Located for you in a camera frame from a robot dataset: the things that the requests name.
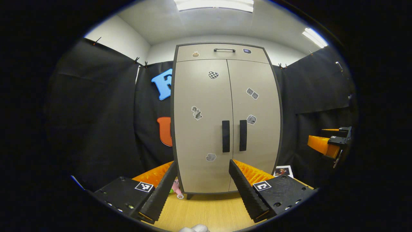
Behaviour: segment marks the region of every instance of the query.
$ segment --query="black door handle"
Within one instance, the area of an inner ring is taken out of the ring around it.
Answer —
[[[223,152],[230,151],[230,125],[229,120],[222,121],[222,145]]]
[[[248,139],[248,124],[246,120],[240,120],[240,143],[239,151],[246,151],[247,139]]]
[[[217,52],[218,50],[231,50],[232,52],[235,52],[235,49],[230,49],[230,48],[215,48],[213,51]]]

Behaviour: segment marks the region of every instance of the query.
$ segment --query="white wall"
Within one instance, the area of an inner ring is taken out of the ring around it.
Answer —
[[[117,15],[104,21],[84,37],[94,41],[101,37],[98,43],[132,59],[140,57],[141,64],[145,64],[150,49],[150,44]]]
[[[164,43],[152,45],[147,55],[147,63],[153,64],[164,61],[172,61],[174,59],[176,45],[199,42],[233,42],[261,46],[265,48],[273,65],[278,65],[279,63],[282,63],[282,66],[285,66],[285,64],[290,65],[291,63],[306,56],[306,54],[293,48],[268,40],[261,40],[252,37],[226,35],[196,36],[170,40]]]

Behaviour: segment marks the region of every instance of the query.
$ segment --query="cabinet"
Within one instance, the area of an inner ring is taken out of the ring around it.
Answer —
[[[172,74],[171,132],[182,192],[236,191],[229,160],[273,173],[281,101],[262,47],[178,45]]]

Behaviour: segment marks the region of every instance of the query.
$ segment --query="ceiling light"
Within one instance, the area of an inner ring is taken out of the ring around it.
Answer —
[[[179,11],[198,8],[228,8],[253,12],[253,0],[174,0]]]
[[[302,32],[302,35],[304,35],[308,39],[312,40],[312,42],[314,42],[320,48],[324,48],[328,45],[328,43],[318,33],[316,33],[311,28],[305,28],[305,31]]]

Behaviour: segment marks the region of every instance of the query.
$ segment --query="checkered heart sticker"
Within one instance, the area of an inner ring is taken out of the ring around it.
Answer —
[[[212,71],[209,72],[210,79],[216,79],[218,76],[219,76],[219,73],[212,72]]]

